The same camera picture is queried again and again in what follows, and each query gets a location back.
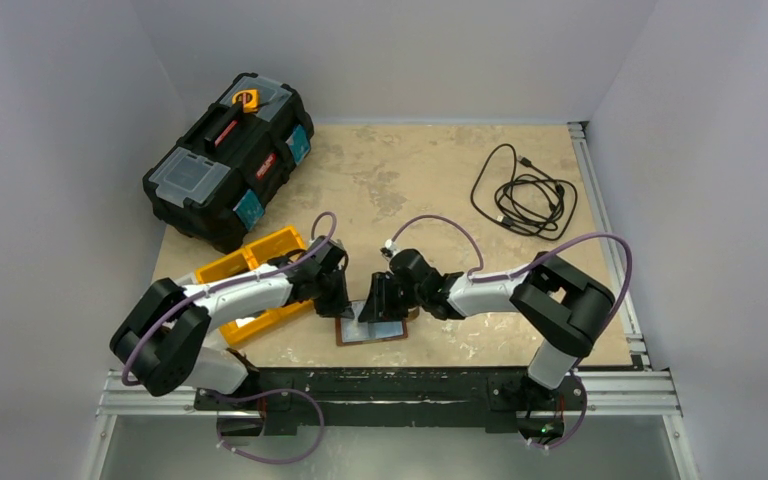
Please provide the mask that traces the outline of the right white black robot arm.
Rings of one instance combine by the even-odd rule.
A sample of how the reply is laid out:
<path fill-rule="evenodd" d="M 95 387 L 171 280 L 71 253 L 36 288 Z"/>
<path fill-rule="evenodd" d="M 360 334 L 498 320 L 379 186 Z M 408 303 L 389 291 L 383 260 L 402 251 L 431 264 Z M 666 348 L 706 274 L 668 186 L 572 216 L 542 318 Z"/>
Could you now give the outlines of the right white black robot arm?
<path fill-rule="evenodd" d="M 388 270 L 372 275 L 355 319 L 367 324 L 404 321 L 416 309 L 444 321 L 518 313 L 543 338 L 521 392 L 529 404 L 544 407 L 559 396 L 567 373 L 591 354 L 616 302 L 605 285 L 547 252 L 517 270 L 470 277 L 442 273 L 419 251 L 407 249 L 390 258 Z"/>

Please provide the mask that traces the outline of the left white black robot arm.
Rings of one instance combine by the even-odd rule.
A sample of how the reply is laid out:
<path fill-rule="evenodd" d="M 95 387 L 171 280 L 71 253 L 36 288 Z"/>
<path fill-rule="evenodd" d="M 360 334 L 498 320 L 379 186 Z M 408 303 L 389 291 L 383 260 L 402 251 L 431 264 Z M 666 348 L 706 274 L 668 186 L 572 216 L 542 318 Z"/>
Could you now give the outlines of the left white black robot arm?
<path fill-rule="evenodd" d="M 347 312 L 346 256 L 340 243 L 320 236 L 298 258 L 281 255 L 228 279 L 186 286 L 155 281 L 109 343 L 123 364 L 123 383 L 155 397 L 181 386 L 212 390 L 232 408 L 249 407 L 258 395 L 252 366 L 229 349 L 206 346 L 208 334 L 306 301 L 326 317 Z"/>

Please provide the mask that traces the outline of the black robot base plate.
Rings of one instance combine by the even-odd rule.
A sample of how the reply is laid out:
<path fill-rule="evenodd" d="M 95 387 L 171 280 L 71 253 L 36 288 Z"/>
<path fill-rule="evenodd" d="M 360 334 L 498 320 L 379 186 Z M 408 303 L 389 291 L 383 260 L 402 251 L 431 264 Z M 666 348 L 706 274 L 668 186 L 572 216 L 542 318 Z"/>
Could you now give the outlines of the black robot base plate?
<path fill-rule="evenodd" d="M 523 366 L 263 367 L 226 399 L 198 389 L 195 408 L 252 414 L 265 435 L 325 425 L 478 428 L 555 440 L 574 426 L 587 397 L 576 377 L 549 390 Z"/>

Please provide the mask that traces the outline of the brown leather card holder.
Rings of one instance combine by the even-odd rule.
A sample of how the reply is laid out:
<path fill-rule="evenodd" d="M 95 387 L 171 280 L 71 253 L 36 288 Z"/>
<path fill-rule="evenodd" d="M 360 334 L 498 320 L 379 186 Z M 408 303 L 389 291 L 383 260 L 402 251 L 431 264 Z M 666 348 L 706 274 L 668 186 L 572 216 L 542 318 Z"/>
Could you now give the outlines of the brown leather card holder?
<path fill-rule="evenodd" d="M 360 322 L 359 315 L 365 306 L 365 300 L 351 303 L 351 315 L 347 313 L 335 318 L 336 344 L 340 347 L 403 340 L 408 337 L 408 322 L 415 319 L 419 309 L 408 311 L 408 316 L 400 321 Z"/>

